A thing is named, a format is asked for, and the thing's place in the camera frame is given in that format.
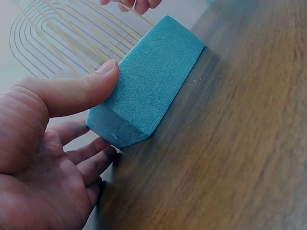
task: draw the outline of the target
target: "curved line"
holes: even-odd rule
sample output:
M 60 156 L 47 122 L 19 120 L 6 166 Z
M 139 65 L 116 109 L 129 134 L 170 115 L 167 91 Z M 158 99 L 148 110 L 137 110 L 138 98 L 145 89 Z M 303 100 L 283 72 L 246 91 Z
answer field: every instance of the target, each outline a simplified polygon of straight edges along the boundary
M 38 24 L 40 23 L 40 21 L 43 20 L 43 18 L 40 18 L 37 23 L 36 23 L 36 26 L 38 27 Z M 41 24 L 40 24 L 40 27 L 41 27 L 41 30 L 43 30 L 43 24 L 45 23 L 46 21 L 43 21 Z M 32 31 L 30 31 L 30 35 L 31 37 L 37 42 L 39 43 L 41 46 L 43 46 L 43 44 L 41 42 L 39 42 L 33 35 L 32 35 Z M 64 55 L 66 58 L 68 58 L 69 60 L 71 60 L 73 63 L 75 63 L 77 66 L 79 66 L 81 69 L 83 69 L 85 72 L 87 73 L 90 73 L 88 70 L 86 70 L 85 68 L 83 68 L 80 64 L 78 64 L 75 60 L 73 60 L 71 57 L 67 56 L 65 53 L 63 53 L 60 49 L 56 48 L 62 55 Z M 59 61 L 62 62 L 61 59 L 59 59 L 59 57 L 57 57 L 55 54 L 53 54 L 50 50 L 48 50 L 55 58 L 57 58 Z
M 27 66 L 25 66 L 25 65 L 17 58 L 17 56 L 14 54 L 13 49 L 12 49 L 12 44 L 11 44 L 12 30 L 13 30 L 14 23 L 17 21 L 18 17 L 14 20 L 14 22 L 13 22 L 13 24 L 12 24 L 12 26 L 11 26 L 11 29 L 10 29 L 10 42 L 9 42 L 9 44 L 10 44 L 10 50 L 11 50 L 11 53 L 13 54 L 14 58 L 15 58 L 25 69 L 27 69 L 27 70 L 33 75 L 33 77 L 36 77 L 36 78 L 37 78 L 37 76 L 36 76 L 31 70 L 29 70 L 29 68 L 28 68 Z
M 32 64 L 32 66 L 34 66 L 39 72 L 41 72 L 43 75 L 45 75 L 47 78 L 48 78 L 48 76 L 45 74 L 45 73 L 43 73 L 39 68 L 37 68 L 27 57 L 25 57 L 25 55 L 24 54 L 22 54 L 22 52 L 19 50 L 19 48 L 18 48 L 18 46 L 17 46 L 17 43 L 16 43 L 16 29 L 17 29 L 17 27 L 15 27 L 15 29 L 14 29 L 14 42 L 15 42 L 15 44 L 16 44 L 16 49 L 18 50 L 18 52 L 19 52 L 19 54 L 21 55 L 21 56 L 23 56 L 28 62 L 30 62 L 30 64 Z
M 21 39 L 21 33 L 22 33 L 22 31 L 21 31 L 21 29 L 22 29 L 22 27 L 23 27 L 23 24 L 24 24 L 24 22 L 26 21 L 26 19 L 22 22 L 22 24 L 20 25 L 20 29 L 19 29 L 19 40 L 20 40 L 20 43 L 21 43 L 21 45 L 22 45 L 22 47 L 27 51 L 27 52 L 29 52 L 36 60 L 38 60 L 43 66 L 45 66 L 48 70 L 50 70 L 53 74 L 55 74 L 55 72 L 52 70 L 52 69 L 50 69 L 45 63 L 43 63 L 38 57 L 36 57 L 33 53 L 31 53 L 25 46 L 24 46 L 24 44 L 23 44 L 23 41 L 22 41 L 22 39 Z M 26 30 L 26 27 L 27 27 L 27 25 L 28 25 L 28 22 L 26 23 L 26 25 L 25 25 L 25 27 L 24 27 L 24 37 L 25 37 L 25 30 Z

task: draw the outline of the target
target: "fingertip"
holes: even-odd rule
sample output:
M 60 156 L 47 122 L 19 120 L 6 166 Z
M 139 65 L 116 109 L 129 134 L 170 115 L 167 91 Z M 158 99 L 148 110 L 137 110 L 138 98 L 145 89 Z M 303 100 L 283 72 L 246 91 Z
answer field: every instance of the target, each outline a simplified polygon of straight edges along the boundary
M 134 10 L 140 14 L 143 15 L 149 10 L 149 3 L 147 0 L 137 0 Z
M 113 162 L 115 155 L 117 154 L 117 151 L 114 147 L 108 146 L 103 150 L 106 157 L 108 158 L 108 161 Z
M 90 92 L 88 92 L 89 107 L 94 107 L 108 98 L 116 87 L 118 78 L 119 66 L 117 62 L 114 62 L 114 66 L 108 72 L 101 73 L 96 71 L 81 79 L 90 88 Z
M 161 2 L 162 0 L 148 0 L 149 8 L 155 9 Z
M 108 5 L 109 3 L 109 0 L 100 0 L 100 5 Z
M 119 7 L 120 11 L 122 11 L 122 12 L 128 12 L 129 11 L 125 7 L 123 7 L 120 2 L 118 3 L 118 7 Z

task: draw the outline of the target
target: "finger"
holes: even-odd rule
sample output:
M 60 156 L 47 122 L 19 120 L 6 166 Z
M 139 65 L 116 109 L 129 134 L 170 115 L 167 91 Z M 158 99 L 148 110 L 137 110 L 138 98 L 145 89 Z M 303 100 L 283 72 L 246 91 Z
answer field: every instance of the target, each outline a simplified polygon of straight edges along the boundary
M 109 167 L 115 154 L 115 148 L 108 147 L 91 158 L 77 164 L 77 168 L 83 175 L 85 186 L 93 183 L 104 172 L 104 170 Z
M 98 201 L 102 184 L 103 182 L 102 182 L 101 177 L 98 177 L 94 183 L 86 187 L 86 192 L 87 192 L 88 198 L 90 199 L 90 203 L 91 203 L 91 209 L 90 209 L 91 212 Z
M 26 168 L 39 148 L 50 117 L 84 111 L 105 100 L 119 75 L 113 60 L 82 79 L 27 78 L 0 97 L 0 173 Z
M 162 2 L 162 0 L 148 0 L 149 8 L 150 8 L 150 9 L 154 9 L 154 8 L 156 8 L 161 2 Z
M 84 147 L 72 151 L 67 151 L 66 155 L 74 164 L 79 164 L 80 162 L 89 159 L 90 157 L 96 155 L 109 146 L 110 144 L 105 140 L 102 138 L 97 138 Z
M 137 0 L 134 9 L 140 15 L 145 14 L 149 9 L 148 0 Z
M 101 5 L 108 5 L 110 0 L 100 0 Z
M 46 130 L 52 130 L 59 135 L 62 146 L 67 145 L 72 140 L 82 136 L 89 131 L 86 126 L 85 120 L 80 121 L 64 121 L 58 122 L 49 126 Z
M 118 75 L 118 64 L 110 60 L 81 79 L 28 78 L 17 85 L 37 95 L 45 103 L 50 117 L 58 117 L 76 114 L 101 103 L 112 93 Z

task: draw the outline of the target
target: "cutting mat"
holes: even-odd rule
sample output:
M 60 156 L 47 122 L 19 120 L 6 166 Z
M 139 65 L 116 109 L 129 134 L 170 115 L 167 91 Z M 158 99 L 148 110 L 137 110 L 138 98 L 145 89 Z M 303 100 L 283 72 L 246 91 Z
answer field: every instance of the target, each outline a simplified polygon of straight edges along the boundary
M 95 54 L 95 52 L 93 52 L 93 50 L 88 47 L 79 36 L 76 36 L 74 31 L 47 4 L 45 4 L 44 1 L 36 2 L 43 12 L 50 17 L 49 22 L 47 22 L 32 5 L 27 4 L 26 1 L 23 2 L 25 12 L 78 72 L 82 75 L 86 75 L 90 73 L 90 70 L 84 66 L 84 63 L 74 55 L 71 49 L 67 47 L 63 39 L 52 30 L 50 22 L 54 23 L 61 31 L 64 31 L 67 38 L 72 39 L 74 44 L 78 45 L 77 47 L 79 47 L 80 53 L 84 54 L 86 60 L 93 67 L 96 68 L 101 64 L 102 60 L 99 56 L 97 56 L 97 54 Z M 112 49 L 106 47 L 101 39 L 95 36 L 80 22 L 80 18 L 86 20 L 87 23 L 96 28 L 99 33 L 107 36 L 107 38 L 118 46 L 118 48 L 124 53 L 129 51 L 127 47 L 119 41 L 116 41 L 116 39 L 112 37 L 112 35 L 106 31 L 98 21 L 93 20 L 93 18 L 80 7 L 70 1 L 65 1 L 70 10 L 78 15 L 77 19 L 70 13 L 70 11 L 61 7 L 57 1 L 51 0 L 49 2 L 59 9 L 61 13 L 69 19 L 69 21 L 77 26 L 80 31 L 82 31 L 82 33 L 84 33 L 91 42 L 95 44 L 95 46 L 106 53 L 110 58 L 114 58 L 116 61 L 121 60 L 121 57 L 116 55 Z M 132 44 L 136 44 L 137 41 L 135 39 L 122 31 L 118 26 L 116 26 L 116 24 L 112 23 L 108 17 L 95 9 L 87 1 L 81 0 L 79 3 L 131 41 Z M 120 12 L 116 3 L 102 7 L 112 15 L 116 16 L 121 22 L 125 23 L 132 31 L 140 36 L 143 36 L 148 30 L 150 30 L 150 26 L 133 13 Z M 170 15 L 190 29 L 207 7 L 208 2 L 202 0 L 178 0 L 175 4 L 172 0 L 164 0 L 157 9 L 149 10 L 144 17 L 155 24 L 165 15 Z M 0 40 L 0 50 L 3 54 L 1 57 L 0 67 L 4 75 L 4 78 L 2 78 L 0 82 L 0 88 L 24 76 L 35 76 L 38 78 L 75 77 L 63 61 L 61 61 L 52 50 L 50 50 L 46 43 L 35 32 L 33 27 L 20 13 L 16 6 L 9 4 L 7 1 L 1 1 L 0 13 L 0 28 L 2 34 L 4 34 Z

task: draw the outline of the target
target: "fingernail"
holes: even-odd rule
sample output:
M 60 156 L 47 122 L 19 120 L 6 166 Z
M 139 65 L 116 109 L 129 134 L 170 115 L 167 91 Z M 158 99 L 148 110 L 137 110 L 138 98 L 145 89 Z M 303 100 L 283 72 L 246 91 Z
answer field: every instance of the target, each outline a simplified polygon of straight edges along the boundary
M 108 73 L 110 72 L 115 66 L 115 60 L 111 59 L 105 62 L 101 67 L 99 67 L 96 72 L 98 73 Z

